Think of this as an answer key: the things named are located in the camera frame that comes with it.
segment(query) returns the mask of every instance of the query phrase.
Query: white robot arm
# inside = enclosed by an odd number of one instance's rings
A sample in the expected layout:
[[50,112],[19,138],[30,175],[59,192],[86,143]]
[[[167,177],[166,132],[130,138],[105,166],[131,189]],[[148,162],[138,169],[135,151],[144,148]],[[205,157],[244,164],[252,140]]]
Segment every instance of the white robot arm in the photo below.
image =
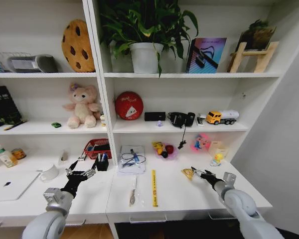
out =
[[245,239],[284,239],[279,231],[260,215],[252,197],[234,188],[236,175],[226,172],[223,181],[207,170],[203,172],[193,167],[192,170],[212,185],[219,200],[239,221],[240,231]]
[[59,239],[65,228],[65,219],[69,214],[72,200],[76,196],[79,184],[92,177],[96,171],[96,160],[87,171],[73,171],[77,161],[67,171],[68,183],[64,188],[48,188],[44,197],[48,202],[46,212],[37,216],[23,231],[22,239]]

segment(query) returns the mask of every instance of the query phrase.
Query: white box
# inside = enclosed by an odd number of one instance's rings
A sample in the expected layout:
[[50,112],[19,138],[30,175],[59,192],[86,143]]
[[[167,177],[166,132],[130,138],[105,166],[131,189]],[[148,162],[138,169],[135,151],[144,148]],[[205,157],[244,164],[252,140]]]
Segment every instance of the white box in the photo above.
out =
[[217,153],[221,153],[225,158],[228,153],[228,148],[223,145],[222,141],[211,141],[208,152],[213,158]]

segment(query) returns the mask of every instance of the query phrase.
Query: yellow ruler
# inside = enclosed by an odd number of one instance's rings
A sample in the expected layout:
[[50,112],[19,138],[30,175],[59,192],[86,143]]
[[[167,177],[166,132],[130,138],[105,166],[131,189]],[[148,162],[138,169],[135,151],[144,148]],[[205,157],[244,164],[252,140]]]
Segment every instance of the yellow ruler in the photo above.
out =
[[157,204],[157,190],[156,190],[156,172],[155,170],[151,171],[151,185],[153,189],[153,207],[158,207]]

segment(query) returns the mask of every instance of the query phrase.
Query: yellow toy truck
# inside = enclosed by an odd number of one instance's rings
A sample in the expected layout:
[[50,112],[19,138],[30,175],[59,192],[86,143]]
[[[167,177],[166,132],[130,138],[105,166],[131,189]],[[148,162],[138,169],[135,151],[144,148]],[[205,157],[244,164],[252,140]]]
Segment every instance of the yellow toy truck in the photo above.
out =
[[239,117],[237,111],[210,111],[207,115],[206,121],[208,123],[213,123],[218,125],[220,123],[224,124],[234,124]]

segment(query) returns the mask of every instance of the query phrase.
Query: pink teddy bear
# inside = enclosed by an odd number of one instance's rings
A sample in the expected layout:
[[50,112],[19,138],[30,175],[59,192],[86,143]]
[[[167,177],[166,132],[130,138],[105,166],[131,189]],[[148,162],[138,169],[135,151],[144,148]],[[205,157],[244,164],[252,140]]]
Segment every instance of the pink teddy bear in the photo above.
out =
[[68,120],[70,128],[77,128],[81,123],[87,128],[95,127],[96,119],[100,118],[99,105],[95,103],[97,91],[94,86],[80,87],[72,83],[69,88],[69,98],[72,104],[64,105],[67,111],[74,111]]

